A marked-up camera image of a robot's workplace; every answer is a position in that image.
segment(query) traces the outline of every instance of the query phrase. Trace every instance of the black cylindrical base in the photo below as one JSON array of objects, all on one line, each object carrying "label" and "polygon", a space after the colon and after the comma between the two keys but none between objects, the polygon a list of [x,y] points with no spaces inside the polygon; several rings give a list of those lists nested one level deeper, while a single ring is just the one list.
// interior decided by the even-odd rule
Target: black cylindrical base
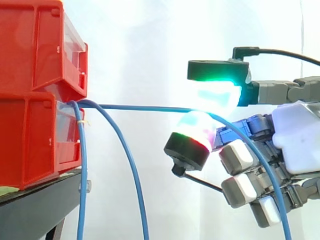
[{"label": "black cylindrical base", "polygon": [[199,171],[202,170],[210,155],[209,150],[201,143],[177,132],[171,134],[164,147],[164,152],[173,160],[177,159],[188,164],[190,167],[187,170]]}]

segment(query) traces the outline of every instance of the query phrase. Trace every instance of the red storage bin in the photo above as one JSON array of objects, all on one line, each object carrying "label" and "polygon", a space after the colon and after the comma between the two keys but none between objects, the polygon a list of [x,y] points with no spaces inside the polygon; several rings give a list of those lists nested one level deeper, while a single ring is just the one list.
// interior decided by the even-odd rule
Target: red storage bin
[{"label": "red storage bin", "polygon": [[0,93],[0,133],[0,187],[23,190],[81,165],[74,110],[51,93]]},{"label": "red storage bin", "polygon": [[87,96],[88,46],[60,0],[0,0],[0,93]]}]

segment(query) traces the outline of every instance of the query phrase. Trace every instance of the white backdrop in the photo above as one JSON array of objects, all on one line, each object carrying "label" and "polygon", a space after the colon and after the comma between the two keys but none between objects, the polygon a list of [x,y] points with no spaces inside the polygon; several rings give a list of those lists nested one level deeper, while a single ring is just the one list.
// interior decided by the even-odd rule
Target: white backdrop
[{"label": "white backdrop", "polygon": [[[88,98],[101,104],[188,107],[188,60],[226,60],[234,46],[300,53],[299,0],[65,0],[66,12],[89,45]],[[304,3],[304,50],[320,57],[314,40],[316,1]],[[251,57],[255,80],[293,80],[301,63],[281,56]],[[314,68],[304,66],[305,73]],[[271,106],[237,109],[230,120],[269,113]],[[163,147],[181,117],[176,113],[110,111],[135,157],[151,240],[281,240],[281,225],[261,229],[248,206],[232,209],[224,197],[171,173]],[[143,239],[133,177],[110,126],[87,111],[88,172],[84,239]],[[220,184],[228,177],[216,156],[197,176]],[[293,239],[317,239],[310,214],[319,205],[289,214]],[[63,240],[76,239],[78,208],[67,218]]]}]

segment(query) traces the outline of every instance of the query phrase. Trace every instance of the blue ethernet cable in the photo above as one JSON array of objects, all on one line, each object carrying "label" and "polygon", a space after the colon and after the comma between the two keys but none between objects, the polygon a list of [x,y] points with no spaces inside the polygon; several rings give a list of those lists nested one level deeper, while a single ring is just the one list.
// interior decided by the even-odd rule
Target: blue ethernet cable
[{"label": "blue ethernet cable", "polygon": [[87,161],[87,146],[85,129],[83,126],[82,117],[78,104],[75,101],[71,101],[70,104],[74,108],[74,114],[78,125],[80,146],[81,146],[81,183],[80,183],[80,207],[79,207],[79,219],[77,228],[77,240],[83,240],[85,229],[85,216],[86,216],[86,198],[87,198],[87,179],[88,179],[88,161]]},{"label": "blue ethernet cable", "polygon": [[141,187],[141,183],[140,183],[140,179],[139,179],[139,174],[138,174],[138,170],[137,170],[137,167],[135,164],[134,157],[132,156],[132,153],[129,149],[129,146],[125,140],[125,137],[123,136],[120,128],[115,123],[115,121],[112,119],[112,117],[101,106],[99,106],[97,103],[95,103],[93,101],[86,100],[86,99],[81,100],[80,103],[82,103],[82,105],[85,104],[86,106],[90,106],[91,108],[97,109],[105,117],[105,119],[110,123],[110,125],[115,130],[117,136],[119,137],[119,140],[124,148],[125,154],[129,160],[129,164],[131,167],[131,171],[132,171],[132,175],[133,175],[133,179],[134,179],[134,183],[135,183],[136,194],[138,197],[138,203],[139,203],[139,208],[140,208],[142,230],[143,230],[143,239],[149,240],[147,214],[146,214],[145,201],[144,201],[142,187]]},{"label": "blue ethernet cable", "polygon": [[[92,108],[92,106],[90,106],[86,102],[86,100],[80,101],[79,104],[82,108]],[[108,105],[108,104],[102,104],[102,105],[100,105],[100,107],[103,109],[108,109],[108,110],[129,110],[129,111],[170,112],[170,113],[172,113],[172,112],[173,113],[188,113],[193,110],[190,108],[182,108],[182,107]],[[224,124],[225,126],[230,128],[231,130],[233,130],[236,134],[238,134],[239,137],[242,138],[242,140],[252,149],[254,154],[258,157],[260,163],[265,168],[265,170],[271,180],[272,186],[274,188],[275,196],[277,199],[277,206],[278,206],[280,218],[282,221],[282,227],[283,227],[285,239],[292,240],[284,198],[283,198],[280,186],[277,182],[277,178],[275,176],[275,173],[271,169],[271,167],[269,166],[267,160],[264,158],[263,154],[259,151],[259,149],[251,142],[250,138],[247,137],[245,134],[243,134],[242,131],[238,127],[236,127],[233,123],[225,120],[224,118],[222,118],[218,115],[215,115],[212,113],[209,113],[209,115],[214,120]]]}]

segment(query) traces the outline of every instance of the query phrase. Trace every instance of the black table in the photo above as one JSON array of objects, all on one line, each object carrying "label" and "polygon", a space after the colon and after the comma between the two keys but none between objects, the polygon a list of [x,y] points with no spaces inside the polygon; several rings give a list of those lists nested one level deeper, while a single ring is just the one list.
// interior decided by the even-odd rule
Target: black table
[{"label": "black table", "polygon": [[80,201],[81,170],[0,196],[0,240],[60,239],[65,217]]}]

